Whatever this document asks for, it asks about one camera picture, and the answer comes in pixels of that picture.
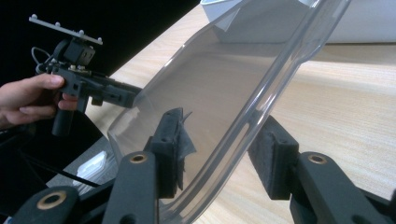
light wood surface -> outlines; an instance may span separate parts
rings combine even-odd
[[[208,24],[201,6],[133,57],[112,77],[143,88],[174,53]],[[328,45],[304,63],[272,115],[300,151],[332,157],[360,188],[389,199],[396,188],[396,45]],[[123,109],[89,105],[106,134]],[[289,202],[274,202],[245,156],[196,223],[292,223]]]

transparent curved plastic sheet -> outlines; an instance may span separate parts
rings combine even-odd
[[[195,152],[161,223],[191,223],[218,195],[299,65],[324,45],[348,0],[245,0],[195,34],[108,131],[117,160],[143,150],[182,107]]]

hand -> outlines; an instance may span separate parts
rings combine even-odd
[[[0,88],[0,129],[55,116],[56,107],[76,110],[77,97],[67,94],[59,101],[57,90],[64,84],[60,76],[41,74],[10,82]]]

wooden table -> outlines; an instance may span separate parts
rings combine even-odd
[[[112,77],[143,88],[173,54],[208,24],[201,6],[134,56]],[[123,110],[89,105],[106,134]],[[300,151],[332,157],[360,188],[389,199],[396,188],[396,45],[327,45],[304,63],[272,115]],[[292,223],[289,202],[273,202],[245,156],[196,223]]]

